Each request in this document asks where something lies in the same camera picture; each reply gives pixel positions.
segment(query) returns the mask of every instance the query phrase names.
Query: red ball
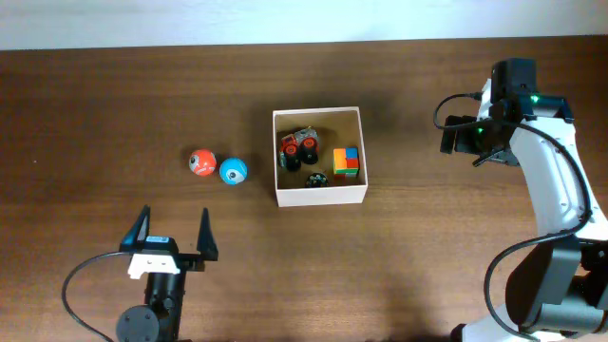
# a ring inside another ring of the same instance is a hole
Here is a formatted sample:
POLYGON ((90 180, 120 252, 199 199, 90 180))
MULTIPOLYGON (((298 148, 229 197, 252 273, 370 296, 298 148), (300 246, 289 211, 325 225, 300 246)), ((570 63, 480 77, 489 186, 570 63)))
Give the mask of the red ball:
POLYGON ((200 149, 190 155, 190 170, 199 176, 211 175, 216 169, 216 156, 213 152, 200 149))

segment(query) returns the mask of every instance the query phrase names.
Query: orange block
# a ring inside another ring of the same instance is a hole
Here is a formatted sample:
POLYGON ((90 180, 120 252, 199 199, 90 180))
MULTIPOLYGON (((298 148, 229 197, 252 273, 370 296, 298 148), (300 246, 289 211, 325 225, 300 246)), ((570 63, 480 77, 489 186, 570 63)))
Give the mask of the orange block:
POLYGON ((333 170, 342 170, 346 167, 346 149, 335 148, 333 151, 333 170))

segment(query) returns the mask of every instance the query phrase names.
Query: blue block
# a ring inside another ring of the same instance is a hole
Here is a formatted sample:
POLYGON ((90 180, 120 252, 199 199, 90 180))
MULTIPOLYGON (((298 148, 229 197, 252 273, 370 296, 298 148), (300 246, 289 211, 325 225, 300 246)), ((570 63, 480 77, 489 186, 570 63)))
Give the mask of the blue block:
POLYGON ((346 149, 346 159, 357 159, 356 147, 349 147, 346 149))

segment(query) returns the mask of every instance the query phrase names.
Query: white wall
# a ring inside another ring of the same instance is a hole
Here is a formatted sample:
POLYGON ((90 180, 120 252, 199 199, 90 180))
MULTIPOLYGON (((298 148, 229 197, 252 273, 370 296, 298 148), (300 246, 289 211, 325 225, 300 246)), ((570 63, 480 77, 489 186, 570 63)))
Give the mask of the white wall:
POLYGON ((0 49, 608 33, 608 0, 0 0, 0 49))

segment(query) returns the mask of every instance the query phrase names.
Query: small toy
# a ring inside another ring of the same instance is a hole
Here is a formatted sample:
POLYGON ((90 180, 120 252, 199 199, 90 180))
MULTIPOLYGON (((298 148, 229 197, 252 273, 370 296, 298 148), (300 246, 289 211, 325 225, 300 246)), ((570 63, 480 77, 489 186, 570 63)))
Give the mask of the small toy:
POLYGON ((316 187, 328 187, 330 183, 327 181, 327 176, 322 173, 315 172, 306 179, 304 187, 316 188, 316 187))
POLYGON ((228 185, 237 185, 247 178, 247 165, 239 158, 229 158, 219 167, 221 180, 228 185))
POLYGON ((190 170, 199 176, 211 175, 216 169, 216 156, 213 152, 200 149, 190 155, 190 170))
POLYGON ((336 148, 333 151, 333 176, 337 179, 355 178, 359 172, 356 147, 336 148))
POLYGON ((318 153, 319 137, 316 131, 310 127, 304 128, 281 139, 279 163, 289 171, 297 171, 302 162, 309 165, 318 162, 318 153))

